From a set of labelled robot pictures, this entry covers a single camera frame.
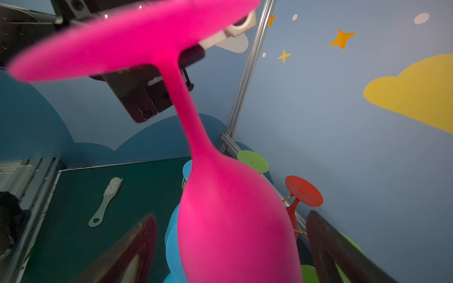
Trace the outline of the blue wine glass front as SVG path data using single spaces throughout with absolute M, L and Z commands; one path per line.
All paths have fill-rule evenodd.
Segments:
M 166 262 L 170 274 L 164 280 L 165 283 L 187 283 L 184 268 L 179 252 L 178 245 L 178 213 L 179 205 L 176 206 L 171 214 L 168 227 L 165 233 Z

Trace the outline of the pink wine glass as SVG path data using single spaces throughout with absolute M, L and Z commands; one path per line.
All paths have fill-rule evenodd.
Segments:
M 208 138 L 179 68 L 184 50 L 238 22 L 258 1 L 159 1 L 70 27 L 8 64 L 18 81 L 109 73 L 144 64 L 163 77 L 188 140 L 191 175 L 179 206 L 178 246 L 191 283 L 300 283 L 289 215 L 273 187 Z

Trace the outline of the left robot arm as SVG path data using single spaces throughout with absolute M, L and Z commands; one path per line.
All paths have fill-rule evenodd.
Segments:
M 53 15 L 1 4 L 1 68 L 23 49 L 70 25 L 140 1 L 52 1 Z M 158 69 L 142 65 L 96 74 L 112 89 L 131 118 L 144 123 L 173 105 Z

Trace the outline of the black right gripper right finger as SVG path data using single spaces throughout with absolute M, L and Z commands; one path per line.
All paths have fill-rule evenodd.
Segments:
M 394 283 L 396 280 L 358 251 L 321 214 L 310 211 L 306 230 L 318 279 L 340 283 L 336 265 L 352 283 Z

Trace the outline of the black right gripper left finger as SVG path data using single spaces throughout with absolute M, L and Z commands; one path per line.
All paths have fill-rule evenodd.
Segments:
M 158 225 L 153 214 L 141 219 L 74 283 L 145 283 L 156 247 Z

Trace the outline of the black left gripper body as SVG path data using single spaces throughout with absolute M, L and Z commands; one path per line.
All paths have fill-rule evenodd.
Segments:
M 173 105 L 163 78 L 153 65 L 92 75 L 91 78 L 106 82 L 136 123 L 144 123 Z

